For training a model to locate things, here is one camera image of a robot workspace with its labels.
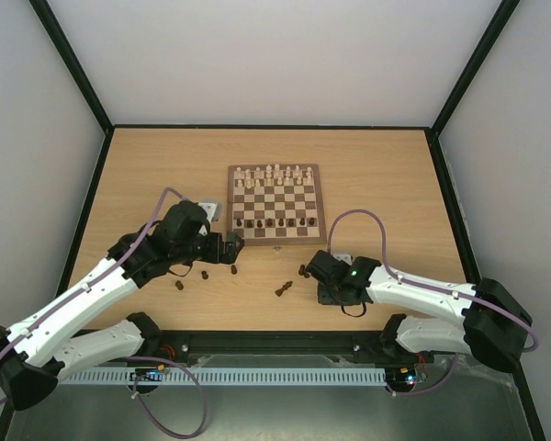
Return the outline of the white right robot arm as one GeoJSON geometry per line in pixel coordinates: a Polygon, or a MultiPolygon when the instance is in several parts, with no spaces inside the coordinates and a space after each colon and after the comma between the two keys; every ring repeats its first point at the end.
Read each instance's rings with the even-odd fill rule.
{"type": "Polygon", "coordinates": [[[339,306],[391,304],[415,311],[389,321],[384,353],[395,360],[409,353],[472,355],[483,365],[512,373],[520,365],[532,319],[498,281],[447,283],[418,277],[372,258],[353,262],[318,251],[305,269],[339,306]]]}

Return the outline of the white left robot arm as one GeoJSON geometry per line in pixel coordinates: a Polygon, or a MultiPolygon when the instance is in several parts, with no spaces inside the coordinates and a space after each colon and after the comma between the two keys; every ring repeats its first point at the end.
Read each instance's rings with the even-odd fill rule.
{"type": "Polygon", "coordinates": [[[218,216],[217,203],[182,200],[161,220],[151,219],[123,235],[85,277],[42,310],[8,327],[0,325],[4,400],[17,411],[29,409],[73,373],[139,353],[158,331],[143,313],[96,333],[94,345],[77,332],[117,301],[170,273],[172,266],[235,263],[244,240],[234,232],[213,232],[210,224],[218,216]]]}

